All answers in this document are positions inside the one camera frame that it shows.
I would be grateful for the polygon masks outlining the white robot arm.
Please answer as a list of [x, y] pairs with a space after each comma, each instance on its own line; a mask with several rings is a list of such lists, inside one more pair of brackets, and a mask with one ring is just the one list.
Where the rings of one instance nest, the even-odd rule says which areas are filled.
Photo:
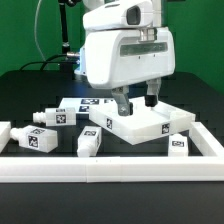
[[145, 105], [158, 103], [161, 78], [175, 70], [174, 41], [164, 24], [164, 0], [83, 0], [86, 31], [75, 71], [95, 89], [109, 89], [118, 114], [133, 113], [129, 86], [148, 85]]

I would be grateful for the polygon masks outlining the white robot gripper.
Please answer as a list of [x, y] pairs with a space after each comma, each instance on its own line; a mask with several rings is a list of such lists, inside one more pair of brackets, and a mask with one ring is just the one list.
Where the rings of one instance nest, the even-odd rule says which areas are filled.
[[127, 85], [148, 80], [145, 105], [154, 107], [158, 104], [160, 77], [171, 75], [175, 69], [173, 37], [168, 28], [158, 28], [155, 41], [139, 39], [138, 30], [110, 30], [92, 32], [85, 42], [88, 82], [96, 89], [114, 88], [112, 96], [120, 116], [133, 114]]

